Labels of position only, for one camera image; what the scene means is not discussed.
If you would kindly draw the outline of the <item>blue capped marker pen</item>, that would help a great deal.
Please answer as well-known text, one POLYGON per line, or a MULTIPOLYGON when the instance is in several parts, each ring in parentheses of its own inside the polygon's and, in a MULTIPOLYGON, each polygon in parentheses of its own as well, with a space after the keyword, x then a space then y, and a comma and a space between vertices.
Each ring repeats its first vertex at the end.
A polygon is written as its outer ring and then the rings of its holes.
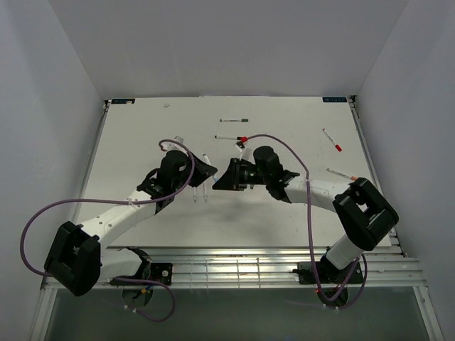
MULTIPOLYGON (((210 159, 208 157, 208 155, 206 153, 203 154, 203 158, 204 158, 204 161, 206 164, 208 164, 209 166, 212 166, 212 163, 210 162, 210 159)), ((217 174, 214 173, 212 175, 212 179, 213 179, 213 182, 216 183, 218 181, 218 177, 217 177, 217 174)))

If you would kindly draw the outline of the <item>black capped marker pen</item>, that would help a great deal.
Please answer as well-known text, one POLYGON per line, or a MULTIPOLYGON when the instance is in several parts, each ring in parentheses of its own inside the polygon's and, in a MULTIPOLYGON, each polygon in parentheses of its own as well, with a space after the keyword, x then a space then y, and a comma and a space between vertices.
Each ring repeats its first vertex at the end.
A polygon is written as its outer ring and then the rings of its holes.
POLYGON ((241 136, 223 136, 223 135, 214 135, 215 139, 230 140, 230 141, 239 141, 241 136))

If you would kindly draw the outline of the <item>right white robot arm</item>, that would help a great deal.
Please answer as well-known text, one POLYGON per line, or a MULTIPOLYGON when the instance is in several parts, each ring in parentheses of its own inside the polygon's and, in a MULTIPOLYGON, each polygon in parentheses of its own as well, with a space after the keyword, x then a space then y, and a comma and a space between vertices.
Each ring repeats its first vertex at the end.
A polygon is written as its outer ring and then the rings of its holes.
POLYGON ((270 146, 256 148, 253 158, 253 162, 231 158, 213 189, 243 191, 250 185, 263 185, 278 201, 315 206, 338 215, 345 233, 315 266, 302 271, 310 282, 342 281, 353 271, 355 259, 372 251, 399 222, 398 213, 367 178, 351 183, 307 180, 284 169, 270 146))

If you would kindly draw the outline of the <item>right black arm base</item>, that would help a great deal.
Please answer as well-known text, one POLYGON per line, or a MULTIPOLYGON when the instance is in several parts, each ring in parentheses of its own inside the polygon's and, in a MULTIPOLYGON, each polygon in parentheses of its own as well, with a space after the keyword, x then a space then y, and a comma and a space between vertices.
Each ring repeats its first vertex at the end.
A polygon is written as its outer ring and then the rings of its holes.
MULTIPOLYGON (((353 264, 354 262, 351 262, 343 270, 338 270, 330 264, 324 265, 317 261, 316 270, 321 284, 342 284, 353 264)), ((310 261, 299 262, 292 273, 297 275, 300 284, 316 284, 316 277, 310 261)), ((347 284, 361 284, 362 282, 363 272, 360 264, 356 264, 347 284)))

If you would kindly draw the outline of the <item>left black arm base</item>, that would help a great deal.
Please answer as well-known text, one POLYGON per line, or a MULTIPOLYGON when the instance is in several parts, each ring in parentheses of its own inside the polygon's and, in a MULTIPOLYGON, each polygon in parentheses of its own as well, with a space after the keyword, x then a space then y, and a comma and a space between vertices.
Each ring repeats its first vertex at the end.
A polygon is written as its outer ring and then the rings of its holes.
POLYGON ((132 275, 115 276, 109 281, 112 286, 148 286, 150 281, 170 286, 172 283, 173 264, 142 262, 132 275))

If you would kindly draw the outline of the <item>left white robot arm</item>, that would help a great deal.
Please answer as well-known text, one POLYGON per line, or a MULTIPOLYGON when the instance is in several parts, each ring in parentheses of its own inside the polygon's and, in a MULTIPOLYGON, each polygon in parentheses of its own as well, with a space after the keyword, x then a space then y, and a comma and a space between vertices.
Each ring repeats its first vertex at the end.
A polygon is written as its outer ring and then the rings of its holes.
POLYGON ((86 294, 101 279, 113 285, 143 284, 153 279, 151 259, 145 251, 126 247, 106 254, 106 248, 170 205, 173 194, 184 184, 195 188, 217 171, 193 154, 167 152, 159 168, 146 175, 124 205, 115 205, 80 224, 62 224, 45 261, 45 270, 75 296, 86 294))

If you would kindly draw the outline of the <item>green capped marker pen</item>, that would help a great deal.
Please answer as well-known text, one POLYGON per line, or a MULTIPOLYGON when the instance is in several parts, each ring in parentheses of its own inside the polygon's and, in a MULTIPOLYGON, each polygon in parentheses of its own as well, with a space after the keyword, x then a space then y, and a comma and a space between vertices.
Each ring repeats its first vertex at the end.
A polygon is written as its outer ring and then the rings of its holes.
POLYGON ((220 119, 221 123, 247 123, 249 119, 220 119))

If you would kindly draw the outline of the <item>orange capped marker pen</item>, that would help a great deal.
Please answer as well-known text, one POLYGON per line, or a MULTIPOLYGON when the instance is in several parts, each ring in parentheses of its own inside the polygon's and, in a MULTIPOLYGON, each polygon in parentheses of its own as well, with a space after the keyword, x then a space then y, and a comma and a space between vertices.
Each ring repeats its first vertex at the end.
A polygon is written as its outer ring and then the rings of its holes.
POLYGON ((348 180, 355 181, 355 180, 358 179, 358 178, 355 177, 355 176, 346 175, 346 174, 344 174, 344 173, 338 172, 338 171, 333 170, 333 169, 331 169, 331 168, 327 168, 326 171, 329 172, 329 173, 331 173, 331 174, 337 175, 337 176, 339 176, 339 177, 348 179, 348 180))

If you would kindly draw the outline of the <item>red capped marker pen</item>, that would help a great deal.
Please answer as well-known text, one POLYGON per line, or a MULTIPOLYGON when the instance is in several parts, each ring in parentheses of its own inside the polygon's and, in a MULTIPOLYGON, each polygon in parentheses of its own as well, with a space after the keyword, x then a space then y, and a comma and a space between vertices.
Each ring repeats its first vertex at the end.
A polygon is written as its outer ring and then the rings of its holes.
POLYGON ((331 142, 331 144, 335 147, 338 152, 341 152, 343 149, 341 146, 332 138, 329 132, 326 129, 322 129, 322 132, 327 137, 327 139, 331 142))

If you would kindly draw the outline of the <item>left blue corner label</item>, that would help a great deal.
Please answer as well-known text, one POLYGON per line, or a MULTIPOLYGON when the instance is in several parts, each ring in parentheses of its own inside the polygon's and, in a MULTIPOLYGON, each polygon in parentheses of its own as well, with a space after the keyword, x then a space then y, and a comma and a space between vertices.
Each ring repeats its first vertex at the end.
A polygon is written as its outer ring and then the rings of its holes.
POLYGON ((135 103, 135 99, 134 98, 131 98, 131 99, 127 99, 127 98, 117 98, 117 99, 112 99, 110 101, 111 105, 119 105, 119 104, 134 104, 135 103))

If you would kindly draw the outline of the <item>blue corner label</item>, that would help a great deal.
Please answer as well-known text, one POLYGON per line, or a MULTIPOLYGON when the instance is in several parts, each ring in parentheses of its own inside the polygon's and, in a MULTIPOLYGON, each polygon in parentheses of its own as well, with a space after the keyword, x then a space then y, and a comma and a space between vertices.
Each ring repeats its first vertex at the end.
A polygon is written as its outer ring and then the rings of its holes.
POLYGON ((127 98, 117 98, 117 99, 112 99, 110 101, 111 105, 119 105, 119 104, 134 104, 135 103, 135 99, 134 98, 131 98, 131 99, 127 99, 127 98))
POLYGON ((346 97, 322 97, 324 103, 347 103, 346 97))

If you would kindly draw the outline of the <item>right blue corner label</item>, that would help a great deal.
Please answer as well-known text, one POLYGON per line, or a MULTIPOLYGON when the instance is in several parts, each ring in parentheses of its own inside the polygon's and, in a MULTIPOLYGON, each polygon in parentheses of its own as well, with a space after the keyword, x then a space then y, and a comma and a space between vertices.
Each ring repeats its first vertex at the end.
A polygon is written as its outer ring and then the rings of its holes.
POLYGON ((324 103, 347 103, 346 97, 322 97, 324 103))

